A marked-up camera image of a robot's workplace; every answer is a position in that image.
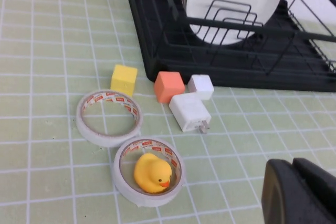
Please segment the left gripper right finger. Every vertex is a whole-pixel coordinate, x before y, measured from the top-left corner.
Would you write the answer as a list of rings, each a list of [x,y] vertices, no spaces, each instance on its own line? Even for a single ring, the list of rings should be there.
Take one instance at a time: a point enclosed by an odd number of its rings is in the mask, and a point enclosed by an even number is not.
[[[305,158],[294,158],[292,165],[310,190],[315,205],[335,223],[335,176]]]

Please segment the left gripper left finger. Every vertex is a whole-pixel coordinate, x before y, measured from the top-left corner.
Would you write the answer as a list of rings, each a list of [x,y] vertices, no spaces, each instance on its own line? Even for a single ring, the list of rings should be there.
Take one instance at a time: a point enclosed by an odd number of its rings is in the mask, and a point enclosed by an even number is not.
[[[289,162],[267,162],[262,190],[265,223],[323,223],[316,200]]]

